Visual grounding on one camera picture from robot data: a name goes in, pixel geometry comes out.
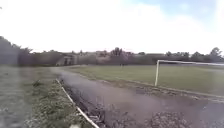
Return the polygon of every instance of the white curb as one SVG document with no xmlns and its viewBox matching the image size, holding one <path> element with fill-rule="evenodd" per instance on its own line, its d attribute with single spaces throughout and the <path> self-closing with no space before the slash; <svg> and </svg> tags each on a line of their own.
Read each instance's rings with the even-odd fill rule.
<svg viewBox="0 0 224 128">
<path fill-rule="evenodd" d="M 56 81 L 58 82 L 58 84 L 61 86 L 62 90 L 65 92 L 65 94 L 67 95 L 68 99 L 73 103 L 74 101 L 72 100 L 72 98 L 68 95 L 68 93 L 65 91 L 64 87 L 61 85 L 61 83 L 59 82 L 58 79 L 56 79 Z M 97 124 L 95 124 L 78 106 L 77 110 L 81 113 L 81 115 L 94 127 L 94 128 L 100 128 Z"/>
</svg>

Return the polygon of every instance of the cloud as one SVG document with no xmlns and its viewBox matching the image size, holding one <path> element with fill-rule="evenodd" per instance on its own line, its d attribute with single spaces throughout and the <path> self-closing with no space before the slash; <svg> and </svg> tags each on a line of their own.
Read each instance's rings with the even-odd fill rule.
<svg viewBox="0 0 224 128">
<path fill-rule="evenodd" d="M 36 51 L 208 52 L 215 38 L 191 16 L 120 0 L 10 0 L 0 18 L 6 38 Z"/>
<path fill-rule="evenodd" d="M 216 27 L 220 33 L 223 34 L 224 32 L 224 1 L 223 0 L 217 0 L 217 6 L 216 6 Z"/>
<path fill-rule="evenodd" d="M 189 5 L 186 4 L 186 3 L 183 3 L 180 5 L 180 8 L 183 10 L 183 11 L 187 11 L 189 9 Z"/>
<path fill-rule="evenodd" d="M 202 8 L 199 10 L 199 12 L 200 12 L 201 14 L 206 14 L 206 13 L 209 12 L 209 8 L 208 8 L 208 7 L 202 7 Z"/>
</svg>

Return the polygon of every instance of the sky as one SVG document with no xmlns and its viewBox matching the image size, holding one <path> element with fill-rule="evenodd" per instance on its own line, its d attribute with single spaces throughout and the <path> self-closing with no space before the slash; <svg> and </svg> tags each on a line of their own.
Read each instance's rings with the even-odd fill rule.
<svg viewBox="0 0 224 128">
<path fill-rule="evenodd" d="M 0 0 L 0 35 L 36 52 L 224 50 L 224 0 Z"/>
</svg>

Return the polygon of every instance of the white goal post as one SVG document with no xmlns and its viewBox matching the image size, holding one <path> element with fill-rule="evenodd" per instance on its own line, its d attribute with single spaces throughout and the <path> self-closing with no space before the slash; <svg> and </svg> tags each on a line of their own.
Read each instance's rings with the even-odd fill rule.
<svg viewBox="0 0 224 128">
<path fill-rule="evenodd" d="M 179 63 L 179 64 L 198 64 L 198 65 L 213 65 L 213 66 L 224 66 L 224 64 L 220 63 L 201 63 L 201 62 L 187 62 L 187 61 L 169 61 L 169 60 L 157 60 L 156 64 L 156 79 L 155 79 L 155 86 L 158 85 L 158 76 L 159 76 L 159 64 L 160 62 L 167 62 L 167 63 Z"/>
</svg>

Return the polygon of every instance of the grass field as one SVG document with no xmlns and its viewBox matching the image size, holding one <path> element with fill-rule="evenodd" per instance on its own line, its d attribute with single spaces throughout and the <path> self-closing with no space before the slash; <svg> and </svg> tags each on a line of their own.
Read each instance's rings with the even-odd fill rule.
<svg viewBox="0 0 224 128">
<path fill-rule="evenodd" d="M 73 66 L 66 70 L 109 81 L 117 78 L 154 84 L 156 66 Z M 224 70 L 211 66 L 160 66 L 158 86 L 224 95 Z"/>
<path fill-rule="evenodd" d="M 50 68 L 0 67 L 0 127 L 90 128 L 55 78 Z"/>
</svg>

